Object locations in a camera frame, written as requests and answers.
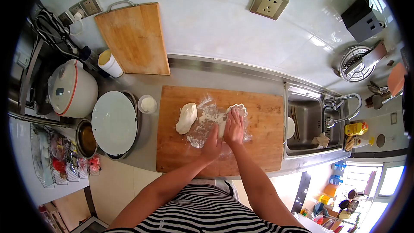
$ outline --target hand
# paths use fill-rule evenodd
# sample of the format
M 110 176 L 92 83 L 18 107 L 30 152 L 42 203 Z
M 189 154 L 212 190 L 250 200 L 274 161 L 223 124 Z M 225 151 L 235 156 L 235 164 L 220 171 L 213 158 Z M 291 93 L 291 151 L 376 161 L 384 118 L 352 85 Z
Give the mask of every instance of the hand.
M 208 134 L 200 155 L 200 158 L 203 158 L 207 162 L 213 162 L 220 155 L 222 141 L 221 139 L 217 139 L 218 134 L 219 126 L 217 123 L 214 123 L 213 129 Z
M 224 129 L 224 141 L 233 148 L 243 144 L 244 124 L 243 117 L 239 114 L 237 106 L 231 108 L 227 115 L 226 127 Z

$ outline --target wooden cutting board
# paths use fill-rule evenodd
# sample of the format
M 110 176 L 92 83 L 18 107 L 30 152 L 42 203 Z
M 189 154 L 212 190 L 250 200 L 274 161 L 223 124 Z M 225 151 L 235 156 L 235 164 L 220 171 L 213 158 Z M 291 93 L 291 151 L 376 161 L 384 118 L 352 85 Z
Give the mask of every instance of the wooden cutting board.
M 158 3 L 115 9 L 95 22 L 125 73 L 170 74 Z
M 283 155 L 283 97 L 242 91 L 209 88 L 163 86 L 159 106 L 157 136 L 157 171 L 169 172 L 179 168 L 201 153 L 201 148 L 191 146 L 187 140 L 199 123 L 197 119 L 189 133 L 180 135 L 175 130 L 180 108 L 210 96 L 217 107 L 227 109 L 234 104 L 247 108 L 246 133 L 251 139 L 244 145 L 253 160 L 265 172 L 280 170 Z M 227 144 L 223 144 L 220 157 L 199 173 L 201 177 L 239 175 L 234 155 Z

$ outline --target dish rack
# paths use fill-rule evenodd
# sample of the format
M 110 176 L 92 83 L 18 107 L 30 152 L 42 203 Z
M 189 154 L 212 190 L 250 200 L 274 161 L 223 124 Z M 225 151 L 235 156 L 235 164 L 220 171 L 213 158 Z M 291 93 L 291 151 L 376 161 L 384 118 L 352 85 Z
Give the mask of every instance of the dish rack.
M 30 143 L 34 171 L 44 188 L 99 175 L 99 154 L 81 157 L 76 144 L 54 129 L 31 123 Z

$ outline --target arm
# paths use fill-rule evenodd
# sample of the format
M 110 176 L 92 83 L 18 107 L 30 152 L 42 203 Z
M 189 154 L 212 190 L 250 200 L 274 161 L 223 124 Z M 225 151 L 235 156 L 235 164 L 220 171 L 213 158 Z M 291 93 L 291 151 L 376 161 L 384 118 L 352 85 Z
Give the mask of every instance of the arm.
M 244 147 L 243 118 L 235 107 L 227 117 L 224 140 L 233 151 L 249 203 L 256 215 L 279 226 L 292 225 L 303 228 L 283 204 L 270 179 L 254 163 Z
M 186 184 L 219 156 L 221 140 L 217 140 L 217 135 L 218 126 L 214 124 L 200 157 L 183 167 L 163 174 L 147 185 L 121 211 L 108 229 L 134 228 L 159 207 L 172 200 Z

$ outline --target water bottle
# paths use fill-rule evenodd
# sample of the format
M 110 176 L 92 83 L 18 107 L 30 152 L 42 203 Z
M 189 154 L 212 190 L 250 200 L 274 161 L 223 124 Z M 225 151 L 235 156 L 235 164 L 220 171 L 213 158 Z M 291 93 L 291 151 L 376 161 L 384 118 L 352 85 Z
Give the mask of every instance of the water bottle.
M 344 180 L 342 180 L 342 176 L 340 175 L 331 175 L 331 177 L 329 178 L 330 184 L 341 185 L 343 182 Z

